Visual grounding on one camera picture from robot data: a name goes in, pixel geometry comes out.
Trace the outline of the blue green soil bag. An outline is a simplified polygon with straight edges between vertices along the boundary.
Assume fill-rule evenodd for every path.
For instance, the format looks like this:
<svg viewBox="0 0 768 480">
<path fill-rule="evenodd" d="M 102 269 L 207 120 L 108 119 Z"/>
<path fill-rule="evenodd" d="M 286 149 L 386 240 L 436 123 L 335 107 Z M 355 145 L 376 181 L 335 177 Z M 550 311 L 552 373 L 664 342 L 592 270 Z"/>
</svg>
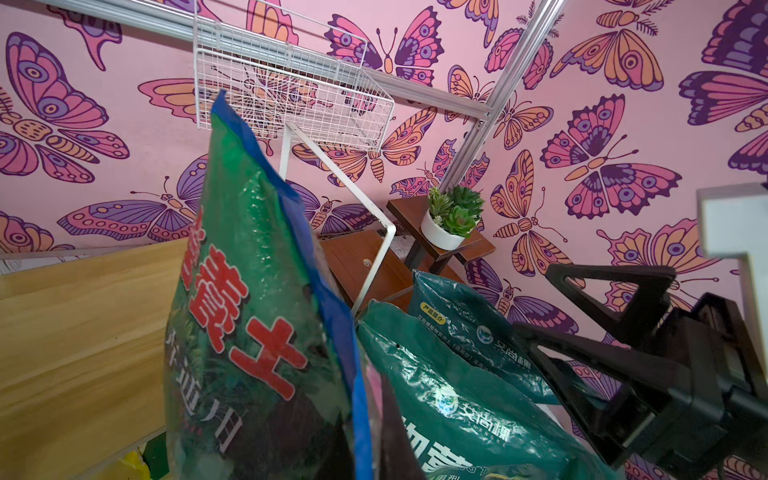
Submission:
<svg viewBox="0 0 768 480">
<path fill-rule="evenodd" d="M 165 337 L 174 479 L 371 479 L 351 312 L 299 194 L 216 97 L 202 200 Z"/>
</svg>

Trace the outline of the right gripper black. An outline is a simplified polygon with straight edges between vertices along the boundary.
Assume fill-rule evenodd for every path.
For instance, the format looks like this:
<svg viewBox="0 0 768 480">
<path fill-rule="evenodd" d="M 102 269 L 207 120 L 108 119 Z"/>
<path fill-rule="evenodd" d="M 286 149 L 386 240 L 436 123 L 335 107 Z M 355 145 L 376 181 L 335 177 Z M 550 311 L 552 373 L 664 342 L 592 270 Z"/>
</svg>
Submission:
<svg viewBox="0 0 768 480">
<path fill-rule="evenodd" d="M 671 306 L 668 266 L 554 264 L 547 280 L 609 335 L 647 343 Z M 603 301 L 576 284 L 598 280 Z M 632 455 L 678 479 L 736 456 L 767 472 L 767 372 L 735 302 L 707 293 L 671 313 L 650 354 L 525 323 L 513 339 L 608 465 Z"/>
</svg>

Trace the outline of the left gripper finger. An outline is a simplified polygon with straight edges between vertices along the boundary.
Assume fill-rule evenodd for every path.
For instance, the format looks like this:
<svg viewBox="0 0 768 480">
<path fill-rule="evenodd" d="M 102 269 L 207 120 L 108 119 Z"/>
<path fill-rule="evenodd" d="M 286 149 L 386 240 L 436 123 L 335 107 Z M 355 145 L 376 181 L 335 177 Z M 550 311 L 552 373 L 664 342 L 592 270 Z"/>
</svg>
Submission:
<svg viewBox="0 0 768 480">
<path fill-rule="evenodd" d="M 425 480 L 397 405 L 394 390 L 386 376 L 381 377 L 383 423 L 381 433 L 380 479 Z"/>
</svg>

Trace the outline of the dark green fertilizer bag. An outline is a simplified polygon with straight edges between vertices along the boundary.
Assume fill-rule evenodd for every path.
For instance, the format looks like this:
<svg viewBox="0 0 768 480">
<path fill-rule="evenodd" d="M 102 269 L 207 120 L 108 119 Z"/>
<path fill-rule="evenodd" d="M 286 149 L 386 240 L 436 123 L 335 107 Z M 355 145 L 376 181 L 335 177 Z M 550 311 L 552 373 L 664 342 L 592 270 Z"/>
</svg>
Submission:
<svg viewBox="0 0 768 480">
<path fill-rule="evenodd" d="M 419 320 L 373 301 L 357 335 L 393 390 L 426 479 L 619 479 L 523 393 L 454 353 Z"/>
<path fill-rule="evenodd" d="M 498 376 L 537 404 L 559 403 L 514 341 L 512 325 L 467 285 L 415 270 L 408 313 L 470 365 Z"/>
</svg>

